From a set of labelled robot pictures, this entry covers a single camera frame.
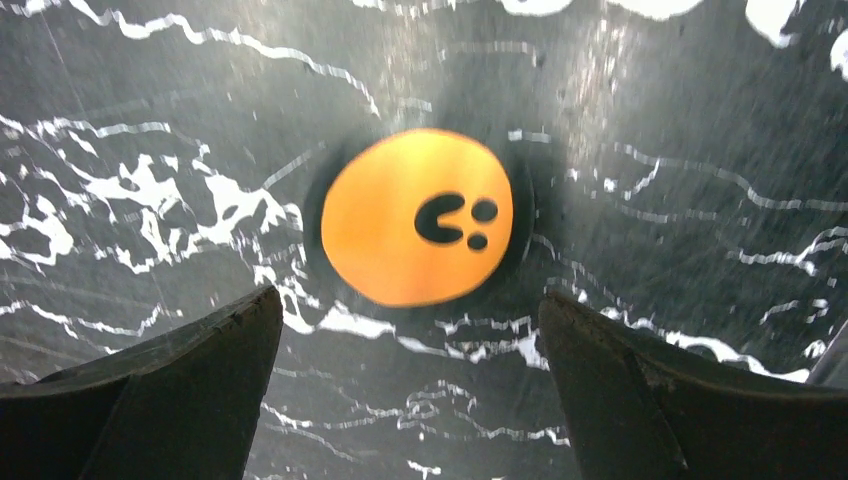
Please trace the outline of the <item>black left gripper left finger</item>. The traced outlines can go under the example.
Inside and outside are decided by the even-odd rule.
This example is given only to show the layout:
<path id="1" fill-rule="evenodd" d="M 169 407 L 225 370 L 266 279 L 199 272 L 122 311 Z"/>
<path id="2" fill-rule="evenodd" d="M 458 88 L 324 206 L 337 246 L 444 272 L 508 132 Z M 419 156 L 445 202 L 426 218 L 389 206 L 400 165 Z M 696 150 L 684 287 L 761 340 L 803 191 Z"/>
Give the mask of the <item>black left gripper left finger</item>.
<path id="1" fill-rule="evenodd" d="M 283 327 L 273 287 L 115 354 L 1 387 L 5 479 L 239 479 Z"/>

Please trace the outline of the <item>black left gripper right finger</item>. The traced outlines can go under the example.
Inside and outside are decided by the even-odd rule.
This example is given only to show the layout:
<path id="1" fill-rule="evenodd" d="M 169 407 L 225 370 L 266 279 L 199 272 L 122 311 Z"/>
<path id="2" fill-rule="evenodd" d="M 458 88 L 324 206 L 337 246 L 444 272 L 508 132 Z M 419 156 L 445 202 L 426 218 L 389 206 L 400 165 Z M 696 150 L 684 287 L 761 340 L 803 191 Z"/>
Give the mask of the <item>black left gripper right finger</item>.
<path id="1" fill-rule="evenodd" d="M 585 479 L 843 479 L 847 393 L 720 364 L 551 292 L 541 336 Z"/>

